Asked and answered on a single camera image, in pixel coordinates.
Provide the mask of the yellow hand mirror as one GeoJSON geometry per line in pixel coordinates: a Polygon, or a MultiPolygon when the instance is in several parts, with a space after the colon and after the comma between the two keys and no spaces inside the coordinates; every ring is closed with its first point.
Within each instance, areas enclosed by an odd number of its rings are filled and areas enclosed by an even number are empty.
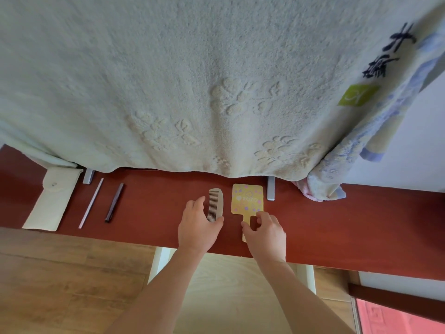
{"type": "Polygon", "coordinates": [[[251,225],[251,217],[264,210],[264,188],[260,185],[235,183],[232,186],[231,213],[241,215],[251,225]]]}

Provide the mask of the white table leg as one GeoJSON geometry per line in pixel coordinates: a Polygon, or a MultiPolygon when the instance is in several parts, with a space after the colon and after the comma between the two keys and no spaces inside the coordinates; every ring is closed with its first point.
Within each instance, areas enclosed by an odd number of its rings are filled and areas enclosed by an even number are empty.
{"type": "Polygon", "coordinates": [[[296,274],[298,280],[310,291],[316,294],[314,266],[308,264],[296,264],[296,274]]]}
{"type": "Polygon", "coordinates": [[[148,277],[147,283],[151,282],[156,275],[168,264],[173,254],[176,252],[175,248],[156,247],[153,261],[148,277]]]}

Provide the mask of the large pale embossed towel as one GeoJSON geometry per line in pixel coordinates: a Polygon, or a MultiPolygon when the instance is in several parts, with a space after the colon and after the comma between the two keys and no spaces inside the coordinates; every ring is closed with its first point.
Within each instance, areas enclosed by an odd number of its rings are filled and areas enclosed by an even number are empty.
{"type": "Polygon", "coordinates": [[[0,0],[0,140],[44,166],[299,180],[427,57],[445,0],[0,0]]]}

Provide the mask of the person's right forearm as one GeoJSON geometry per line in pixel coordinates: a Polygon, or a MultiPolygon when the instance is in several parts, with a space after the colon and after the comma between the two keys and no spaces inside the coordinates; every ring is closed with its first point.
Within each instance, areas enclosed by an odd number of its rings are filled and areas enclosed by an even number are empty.
{"type": "Polygon", "coordinates": [[[354,334],[298,280],[289,264],[269,257],[254,259],[272,287],[293,334],[354,334]]]}

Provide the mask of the person's left forearm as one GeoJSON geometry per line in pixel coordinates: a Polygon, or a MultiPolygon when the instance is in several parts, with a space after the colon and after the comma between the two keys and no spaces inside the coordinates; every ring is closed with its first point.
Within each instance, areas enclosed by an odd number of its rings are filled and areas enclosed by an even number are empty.
{"type": "Polygon", "coordinates": [[[172,334],[190,284],[210,243],[182,244],[105,334],[172,334]]]}

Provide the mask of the white fabric pouch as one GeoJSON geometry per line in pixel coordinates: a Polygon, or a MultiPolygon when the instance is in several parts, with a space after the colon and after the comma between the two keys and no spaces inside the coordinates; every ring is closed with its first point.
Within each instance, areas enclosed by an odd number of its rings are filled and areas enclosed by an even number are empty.
{"type": "Polygon", "coordinates": [[[23,229],[56,231],[83,169],[51,167],[23,229]]]}

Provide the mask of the white thin stick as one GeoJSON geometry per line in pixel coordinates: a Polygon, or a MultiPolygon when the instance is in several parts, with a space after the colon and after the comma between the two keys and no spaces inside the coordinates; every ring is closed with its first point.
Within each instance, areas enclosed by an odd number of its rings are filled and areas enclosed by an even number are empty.
{"type": "Polygon", "coordinates": [[[84,215],[82,217],[82,220],[81,220],[81,223],[78,226],[78,229],[82,229],[83,228],[83,226],[84,226],[84,224],[86,222],[86,219],[88,218],[89,213],[90,213],[90,211],[92,209],[92,206],[93,206],[93,204],[94,204],[94,202],[95,202],[95,200],[96,200],[96,198],[98,196],[98,193],[99,193],[99,191],[100,191],[100,189],[102,187],[103,181],[104,181],[104,178],[101,178],[99,183],[98,183],[98,185],[97,185],[96,190],[94,191],[94,194],[93,194],[93,196],[91,198],[91,201],[89,202],[89,204],[87,206],[86,212],[84,213],[84,215]]]}

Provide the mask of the dark thin stick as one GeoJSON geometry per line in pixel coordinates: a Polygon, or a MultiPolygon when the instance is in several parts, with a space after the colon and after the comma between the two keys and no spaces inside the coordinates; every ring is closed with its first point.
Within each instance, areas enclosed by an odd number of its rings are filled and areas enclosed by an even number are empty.
{"type": "Polygon", "coordinates": [[[119,201],[120,195],[121,195],[121,193],[122,193],[124,187],[125,187],[125,184],[124,184],[124,183],[120,183],[120,184],[119,184],[118,189],[117,189],[117,191],[116,191],[116,193],[115,193],[115,195],[114,195],[114,197],[113,197],[113,200],[112,200],[112,202],[111,202],[111,205],[110,205],[110,207],[109,207],[108,213],[107,213],[107,215],[106,215],[105,223],[108,223],[108,224],[109,224],[109,223],[111,222],[111,220],[112,220],[112,218],[113,218],[114,210],[115,210],[115,208],[116,208],[116,205],[117,205],[117,203],[118,203],[118,201],[119,201]]]}

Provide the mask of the person's right hand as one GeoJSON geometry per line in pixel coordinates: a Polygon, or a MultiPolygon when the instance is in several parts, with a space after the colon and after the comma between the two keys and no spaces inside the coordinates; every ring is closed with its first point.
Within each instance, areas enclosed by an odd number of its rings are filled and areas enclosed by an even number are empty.
{"type": "Polygon", "coordinates": [[[286,261],[286,233],[278,219],[268,212],[257,212],[259,226],[246,241],[258,264],[286,261]]]}

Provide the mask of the silver metal comb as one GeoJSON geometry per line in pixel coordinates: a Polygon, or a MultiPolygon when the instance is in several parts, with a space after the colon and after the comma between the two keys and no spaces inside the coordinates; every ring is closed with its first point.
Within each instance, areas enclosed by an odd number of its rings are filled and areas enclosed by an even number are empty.
{"type": "Polygon", "coordinates": [[[215,222],[223,216],[224,198],[223,192],[220,188],[213,188],[209,190],[208,213],[207,220],[215,222]]]}

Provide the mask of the dark wooden bar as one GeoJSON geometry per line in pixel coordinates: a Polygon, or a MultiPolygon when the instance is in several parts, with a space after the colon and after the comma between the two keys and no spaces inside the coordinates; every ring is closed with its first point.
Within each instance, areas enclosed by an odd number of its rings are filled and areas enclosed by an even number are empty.
{"type": "Polygon", "coordinates": [[[348,283],[348,294],[408,314],[445,324],[445,302],[348,283]]]}

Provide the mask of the person's left hand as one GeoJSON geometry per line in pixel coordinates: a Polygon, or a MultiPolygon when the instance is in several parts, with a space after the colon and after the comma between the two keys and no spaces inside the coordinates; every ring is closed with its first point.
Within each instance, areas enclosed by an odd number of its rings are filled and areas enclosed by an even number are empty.
{"type": "Polygon", "coordinates": [[[178,227],[178,251],[192,256],[203,256],[215,243],[217,236],[210,234],[210,223],[204,214],[201,196],[188,201],[178,227]]]}

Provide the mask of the blue floral print towel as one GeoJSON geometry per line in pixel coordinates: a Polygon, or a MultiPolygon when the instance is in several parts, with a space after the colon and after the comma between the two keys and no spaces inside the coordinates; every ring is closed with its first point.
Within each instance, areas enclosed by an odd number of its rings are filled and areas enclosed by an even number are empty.
{"type": "Polygon", "coordinates": [[[315,202],[343,199],[340,185],[361,157],[383,158],[392,137],[419,94],[429,73],[445,52],[445,18],[436,24],[405,22],[384,38],[386,45],[351,84],[337,103],[338,109],[358,113],[338,143],[307,175],[315,202]]]}

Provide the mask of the red patterned mat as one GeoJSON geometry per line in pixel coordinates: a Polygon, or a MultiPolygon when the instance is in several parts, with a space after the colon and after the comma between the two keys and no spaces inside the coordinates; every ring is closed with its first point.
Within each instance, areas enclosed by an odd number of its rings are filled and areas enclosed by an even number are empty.
{"type": "Polygon", "coordinates": [[[362,334],[445,334],[445,324],[356,299],[362,334]]]}

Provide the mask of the pink cloth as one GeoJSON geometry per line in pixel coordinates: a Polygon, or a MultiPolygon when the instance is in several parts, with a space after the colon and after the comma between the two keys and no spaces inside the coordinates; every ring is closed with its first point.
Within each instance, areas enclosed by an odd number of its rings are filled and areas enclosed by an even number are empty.
{"type": "Polygon", "coordinates": [[[314,200],[314,196],[309,188],[307,178],[292,182],[300,192],[308,199],[314,200]]]}

